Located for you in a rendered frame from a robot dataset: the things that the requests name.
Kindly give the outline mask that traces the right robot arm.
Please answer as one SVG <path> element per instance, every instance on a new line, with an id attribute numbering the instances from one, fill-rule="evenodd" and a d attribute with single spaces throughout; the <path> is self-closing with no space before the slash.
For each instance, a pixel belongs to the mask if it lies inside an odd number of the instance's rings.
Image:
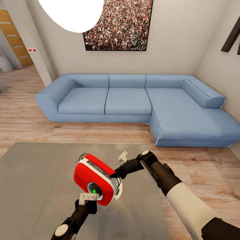
<path id="1" fill-rule="evenodd" d="M 180 217 L 193 240 L 240 240 L 240 228 L 229 224 L 221 215 L 193 193 L 166 164 L 149 150 L 128 160 L 124 151 L 111 178 L 125 179 L 127 174 L 145 169 Z"/>

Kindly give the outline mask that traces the radio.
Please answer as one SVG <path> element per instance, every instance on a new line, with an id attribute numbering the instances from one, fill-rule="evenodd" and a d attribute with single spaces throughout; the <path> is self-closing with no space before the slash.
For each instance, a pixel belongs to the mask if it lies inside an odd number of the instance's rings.
<path id="1" fill-rule="evenodd" d="M 86 154 L 83 160 L 79 158 L 77 162 L 74 181 L 85 193 L 99 194 L 98 200 L 95 201 L 102 206 L 107 206 L 120 190 L 119 179 L 110 177 L 113 173 L 115 171 L 101 160 Z"/>

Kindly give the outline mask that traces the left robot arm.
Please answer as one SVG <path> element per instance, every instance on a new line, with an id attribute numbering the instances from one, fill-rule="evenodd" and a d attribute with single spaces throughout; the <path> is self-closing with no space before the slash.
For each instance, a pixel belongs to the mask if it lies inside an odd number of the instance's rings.
<path id="1" fill-rule="evenodd" d="M 96 214 L 99 194 L 81 193 L 80 199 L 75 201 L 75 211 L 54 232 L 51 240 L 76 240 L 82 224 L 88 214 Z"/>

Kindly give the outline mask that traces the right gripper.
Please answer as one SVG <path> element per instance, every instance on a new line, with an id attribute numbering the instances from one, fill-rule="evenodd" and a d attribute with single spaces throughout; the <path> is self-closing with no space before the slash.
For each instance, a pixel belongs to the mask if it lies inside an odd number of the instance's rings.
<path id="1" fill-rule="evenodd" d="M 133 160 L 133 159 L 132 159 Z M 115 169 L 115 173 L 113 173 L 112 175 L 110 175 L 111 178 L 120 178 L 121 179 L 125 179 L 127 174 L 133 173 L 133 172 L 137 172 L 136 170 L 134 170 L 133 166 L 132 166 L 132 160 L 128 160 L 126 163 L 124 163 L 123 165 L 121 165 L 119 168 Z"/>

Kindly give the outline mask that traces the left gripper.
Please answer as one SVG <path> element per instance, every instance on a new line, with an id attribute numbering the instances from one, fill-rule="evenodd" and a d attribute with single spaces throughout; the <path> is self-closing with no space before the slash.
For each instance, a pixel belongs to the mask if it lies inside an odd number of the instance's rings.
<path id="1" fill-rule="evenodd" d="M 85 222 L 88 214 L 96 214 L 97 212 L 97 202 L 93 200 L 88 200 L 85 205 L 79 205 L 79 199 L 75 201 L 75 211 L 74 213 L 80 213 L 83 217 L 83 222 Z"/>

